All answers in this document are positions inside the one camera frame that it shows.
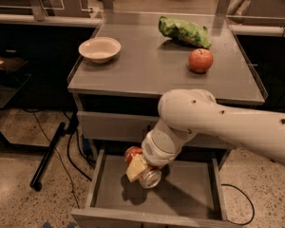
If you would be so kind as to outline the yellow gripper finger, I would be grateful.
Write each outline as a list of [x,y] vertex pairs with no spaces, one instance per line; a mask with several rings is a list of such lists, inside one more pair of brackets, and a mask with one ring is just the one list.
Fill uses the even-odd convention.
[[128,163],[126,175],[130,182],[135,181],[148,168],[148,163],[142,154],[130,155],[126,162]]

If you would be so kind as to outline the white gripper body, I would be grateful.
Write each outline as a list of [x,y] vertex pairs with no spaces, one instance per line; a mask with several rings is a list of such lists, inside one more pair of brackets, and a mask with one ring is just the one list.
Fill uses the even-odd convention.
[[153,166],[163,167],[172,162],[182,147],[196,137],[196,133],[180,131],[159,120],[142,141],[142,154]]

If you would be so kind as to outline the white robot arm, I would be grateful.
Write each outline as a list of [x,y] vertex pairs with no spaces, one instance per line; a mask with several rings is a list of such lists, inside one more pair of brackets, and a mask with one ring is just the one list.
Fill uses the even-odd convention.
[[158,103],[159,120],[142,141],[142,152],[127,162],[128,179],[156,186],[161,169],[198,134],[218,137],[285,165],[285,113],[218,104],[203,89],[175,89]]

